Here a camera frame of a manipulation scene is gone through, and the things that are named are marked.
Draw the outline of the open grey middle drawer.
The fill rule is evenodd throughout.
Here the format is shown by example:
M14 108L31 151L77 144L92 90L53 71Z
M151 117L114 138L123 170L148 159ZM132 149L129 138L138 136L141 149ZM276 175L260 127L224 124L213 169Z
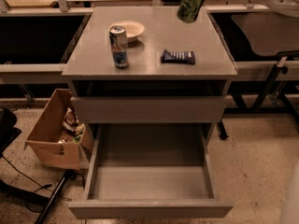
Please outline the open grey middle drawer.
M199 124L98 127L78 219L225 217Z

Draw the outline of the grey desk frame rail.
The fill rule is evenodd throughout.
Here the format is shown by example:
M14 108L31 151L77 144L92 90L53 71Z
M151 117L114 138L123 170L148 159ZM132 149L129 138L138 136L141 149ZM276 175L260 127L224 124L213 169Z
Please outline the grey desk frame rail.
M12 9L0 15L3 84L60 83L93 10L75 7Z

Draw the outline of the dark blue snack packet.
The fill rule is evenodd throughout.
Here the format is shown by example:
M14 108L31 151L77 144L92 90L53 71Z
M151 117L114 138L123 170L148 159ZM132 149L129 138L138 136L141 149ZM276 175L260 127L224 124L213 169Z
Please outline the dark blue snack packet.
M183 63L195 64L195 55L193 51L168 51L164 50L160 61L162 63Z

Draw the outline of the white shallow bowl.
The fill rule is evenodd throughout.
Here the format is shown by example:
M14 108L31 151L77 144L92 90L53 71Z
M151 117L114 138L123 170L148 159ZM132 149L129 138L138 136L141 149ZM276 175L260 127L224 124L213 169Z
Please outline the white shallow bowl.
M126 30L129 43L135 42L145 31L145 27L138 21L117 21L111 24L113 26L121 26Z

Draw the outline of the grey chair at right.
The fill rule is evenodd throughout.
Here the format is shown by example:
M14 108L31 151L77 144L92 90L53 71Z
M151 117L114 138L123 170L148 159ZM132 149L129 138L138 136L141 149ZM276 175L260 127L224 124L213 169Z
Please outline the grey chair at right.
M255 55L252 61L239 62L245 76L260 80L262 86L251 112L262 111L267 95L273 102L281 100L296 118L298 112L286 97L298 93L299 83L299 19L276 13L233 15L242 35Z

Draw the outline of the open cardboard box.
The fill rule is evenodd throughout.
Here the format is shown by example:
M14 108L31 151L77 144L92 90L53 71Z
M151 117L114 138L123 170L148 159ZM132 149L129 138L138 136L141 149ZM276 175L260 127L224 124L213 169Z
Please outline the open cardboard box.
M75 136L63 128L71 104L71 91L57 89L50 97L34 128L25 140L42 164L61 169L88 169L93 140L87 130Z

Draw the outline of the black chair at left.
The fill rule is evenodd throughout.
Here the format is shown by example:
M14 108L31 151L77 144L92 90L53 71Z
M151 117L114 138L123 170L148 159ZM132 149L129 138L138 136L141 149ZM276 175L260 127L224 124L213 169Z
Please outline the black chair at left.
M16 115L7 108L0 108L0 157L6 148L21 134L21 129L16 128Z

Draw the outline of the closed grey top drawer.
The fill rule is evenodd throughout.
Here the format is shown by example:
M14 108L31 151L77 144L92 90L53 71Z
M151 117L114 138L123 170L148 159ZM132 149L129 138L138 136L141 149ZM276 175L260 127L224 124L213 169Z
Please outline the closed grey top drawer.
M80 121L88 123L218 122L224 98L207 97L72 97Z

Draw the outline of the grey drawer cabinet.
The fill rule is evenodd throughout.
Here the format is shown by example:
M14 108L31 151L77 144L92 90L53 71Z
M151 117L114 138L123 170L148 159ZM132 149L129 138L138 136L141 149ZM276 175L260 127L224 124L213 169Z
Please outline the grey drawer cabinet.
M108 29L139 21L145 31L128 49L129 66L112 60ZM193 51L195 64L162 63L164 50ZM63 72L73 97L225 97L236 76L207 12L184 23L175 7L98 7ZM206 137L218 122L201 122Z

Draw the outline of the snack wrappers in box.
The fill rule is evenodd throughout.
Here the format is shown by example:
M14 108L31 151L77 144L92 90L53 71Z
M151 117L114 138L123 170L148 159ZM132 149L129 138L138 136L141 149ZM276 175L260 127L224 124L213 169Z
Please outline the snack wrappers in box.
M61 127L63 128L59 143L74 142L78 143L85 130L85 125L78 120L75 111L70 107L67 108L63 117Z

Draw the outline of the black stand leg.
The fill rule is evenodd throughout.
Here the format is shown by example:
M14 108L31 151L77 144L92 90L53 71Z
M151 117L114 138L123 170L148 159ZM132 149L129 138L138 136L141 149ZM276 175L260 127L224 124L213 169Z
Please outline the black stand leg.
M38 218L35 221L35 224L43 224L46 220L48 214L50 213L51 209L54 207L54 205L57 203L58 199L60 198L62 191L64 189L65 184L67 181L71 178L71 175L73 175L74 172L72 170L66 170L58 182L58 185L50 195L50 199L48 200L46 206L42 210L42 212L39 214Z

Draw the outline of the tall blue silver can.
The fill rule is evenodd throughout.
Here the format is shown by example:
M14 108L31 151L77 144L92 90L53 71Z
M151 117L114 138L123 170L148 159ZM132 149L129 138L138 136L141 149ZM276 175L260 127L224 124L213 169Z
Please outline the tall blue silver can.
M128 39L126 30L119 25L112 25L109 28L109 40L112 52L113 63L117 68L127 68L128 63Z

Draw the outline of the green soda can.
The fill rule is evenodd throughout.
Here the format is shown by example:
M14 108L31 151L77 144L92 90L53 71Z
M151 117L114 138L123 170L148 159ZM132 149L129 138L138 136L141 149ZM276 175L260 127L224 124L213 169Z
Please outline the green soda can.
M196 22L205 0L181 0L177 17L185 23Z

